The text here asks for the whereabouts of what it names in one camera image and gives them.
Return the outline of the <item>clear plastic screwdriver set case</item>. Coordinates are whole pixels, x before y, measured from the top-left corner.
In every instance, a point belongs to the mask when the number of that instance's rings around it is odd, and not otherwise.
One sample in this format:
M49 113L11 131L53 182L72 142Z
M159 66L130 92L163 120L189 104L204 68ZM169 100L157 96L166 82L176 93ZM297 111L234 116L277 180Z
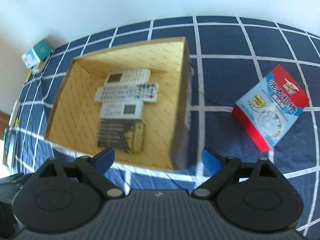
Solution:
M142 152L144 134L145 124L140 120L101 119L97 146L113 147L125 153Z

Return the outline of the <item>white remote with LCD screen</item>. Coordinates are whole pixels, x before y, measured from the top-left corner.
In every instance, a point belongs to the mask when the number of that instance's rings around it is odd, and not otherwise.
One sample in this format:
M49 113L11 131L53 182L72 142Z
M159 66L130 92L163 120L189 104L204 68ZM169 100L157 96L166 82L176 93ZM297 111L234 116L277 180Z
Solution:
M141 120L144 102L104 102L101 106L99 118L119 120Z

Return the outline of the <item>white TV remote colourful buttons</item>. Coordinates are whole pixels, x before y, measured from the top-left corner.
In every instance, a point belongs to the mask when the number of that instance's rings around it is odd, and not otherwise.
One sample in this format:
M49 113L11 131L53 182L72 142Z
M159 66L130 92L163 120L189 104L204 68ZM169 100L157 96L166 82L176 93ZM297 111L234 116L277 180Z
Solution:
M158 98L157 83L124 84L99 87L95 102L142 101L156 103Z

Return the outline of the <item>red blue cleaner box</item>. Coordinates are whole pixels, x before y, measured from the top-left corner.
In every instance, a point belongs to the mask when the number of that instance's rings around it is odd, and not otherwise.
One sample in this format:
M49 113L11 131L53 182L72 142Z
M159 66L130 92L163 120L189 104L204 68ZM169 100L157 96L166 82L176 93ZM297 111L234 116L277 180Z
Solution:
M260 152L273 149L309 103L304 90L277 65L235 102L232 114Z

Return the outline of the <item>yellow cardboard shoe box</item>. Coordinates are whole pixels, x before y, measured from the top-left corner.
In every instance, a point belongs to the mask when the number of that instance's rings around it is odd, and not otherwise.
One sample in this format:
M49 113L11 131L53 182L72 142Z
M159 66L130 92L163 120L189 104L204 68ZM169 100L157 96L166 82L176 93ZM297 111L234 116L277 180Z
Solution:
M192 69L185 37L129 43L72 59L44 138L118 163L181 170L188 159Z

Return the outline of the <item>white air conditioner remote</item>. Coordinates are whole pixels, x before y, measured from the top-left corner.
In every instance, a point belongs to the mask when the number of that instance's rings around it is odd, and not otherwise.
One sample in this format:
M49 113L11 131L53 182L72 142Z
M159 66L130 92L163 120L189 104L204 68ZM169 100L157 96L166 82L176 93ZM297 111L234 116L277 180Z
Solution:
M124 83L146 83L149 81L151 71L149 69L126 70L122 72L109 73L104 85L117 85Z

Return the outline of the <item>navy white grid bedsheet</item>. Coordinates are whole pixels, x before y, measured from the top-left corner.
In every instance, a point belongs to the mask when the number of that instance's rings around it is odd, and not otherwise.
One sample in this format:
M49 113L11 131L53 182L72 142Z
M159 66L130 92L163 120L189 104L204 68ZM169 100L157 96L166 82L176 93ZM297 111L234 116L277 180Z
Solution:
M114 164L107 178L124 190L192 190L210 176L200 163L204 147L256 161L261 153L231 110L236 100L281 65L305 90L310 103L265 157L303 198L297 229L308 239L319 239L319 37L276 22L235 16L150 20L87 35L56 48L44 71L33 75L20 92L12 171L34 172L50 157L75 159L74 153L59 153L43 138L72 58L120 44L176 36L186 37L195 72L188 168L161 172Z

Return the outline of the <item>green white tissue box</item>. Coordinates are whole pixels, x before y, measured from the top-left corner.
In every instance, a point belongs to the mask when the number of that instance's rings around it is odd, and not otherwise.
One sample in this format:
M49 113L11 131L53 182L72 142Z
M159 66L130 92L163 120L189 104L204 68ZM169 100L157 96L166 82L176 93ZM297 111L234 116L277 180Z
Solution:
M30 69L38 65L43 61L48 55L52 52L51 47L45 39L42 39L40 42L35 44L28 52L22 55L22 61L25 66Z

